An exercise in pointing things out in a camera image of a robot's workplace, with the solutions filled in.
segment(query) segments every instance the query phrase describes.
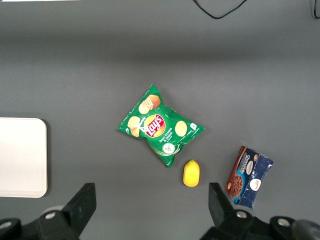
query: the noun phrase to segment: green chip bag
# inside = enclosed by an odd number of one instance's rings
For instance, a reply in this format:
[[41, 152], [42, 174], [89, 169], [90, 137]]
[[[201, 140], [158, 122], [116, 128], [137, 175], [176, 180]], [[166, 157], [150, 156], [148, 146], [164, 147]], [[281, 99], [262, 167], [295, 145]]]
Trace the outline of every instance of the green chip bag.
[[154, 84], [117, 128], [139, 140], [146, 139], [153, 151], [171, 168], [175, 155], [205, 130], [164, 105]]

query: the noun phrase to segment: gray backdrop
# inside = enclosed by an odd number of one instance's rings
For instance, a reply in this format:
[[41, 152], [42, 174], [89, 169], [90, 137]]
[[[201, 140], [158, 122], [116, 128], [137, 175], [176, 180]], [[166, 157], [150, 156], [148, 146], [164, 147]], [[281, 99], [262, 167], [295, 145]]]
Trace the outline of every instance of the gray backdrop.
[[[199, 2], [215, 15], [239, 4]], [[312, 4], [248, 1], [213, 20], [191, 0], [0, 3], [0, 116], [48, 127], [47, 194], [0, 197], [0, 219], [27, 224], [94, 182], [97, 209], [81, 239], [197, 240], [213, 226], [209, 183], [226, 184], [245, 145], [275, 162], [254, 214], [320, 223]], [[171, 169], [116, 130], [152, 83], [167, 106], [206, 127]], [[195, 188], [182, 181], [190, 159], [201, 168]]]

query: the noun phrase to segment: lay's logo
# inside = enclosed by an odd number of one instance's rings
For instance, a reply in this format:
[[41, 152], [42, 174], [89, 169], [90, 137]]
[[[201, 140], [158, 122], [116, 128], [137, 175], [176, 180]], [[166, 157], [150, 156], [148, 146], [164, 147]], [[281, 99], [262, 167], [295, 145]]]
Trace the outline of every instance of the lay's logo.
[[149, 116], [144, 122], [144, 130], [151, 138], [160, 136], [165, 131], [165, 128], [165, 120], [159, 114]]

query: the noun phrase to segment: chocolate cookie box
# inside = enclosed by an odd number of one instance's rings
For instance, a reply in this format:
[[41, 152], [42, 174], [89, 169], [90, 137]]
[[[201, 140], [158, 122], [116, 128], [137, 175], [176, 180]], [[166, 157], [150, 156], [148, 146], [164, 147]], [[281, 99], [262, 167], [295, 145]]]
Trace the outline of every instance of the chocolate cookie box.
[[232, 201], [253, 209], [257, 191], [273, 163], [270, 158], [242, 146], [225, 186]]

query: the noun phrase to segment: white tray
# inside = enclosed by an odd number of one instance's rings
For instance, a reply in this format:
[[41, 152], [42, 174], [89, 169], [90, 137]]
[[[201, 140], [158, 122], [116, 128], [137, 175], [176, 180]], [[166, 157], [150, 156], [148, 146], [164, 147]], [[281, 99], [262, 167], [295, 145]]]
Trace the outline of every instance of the white tray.
[[40, 198], [47, 184], [47, 126], [0, 117], [0, 197]]

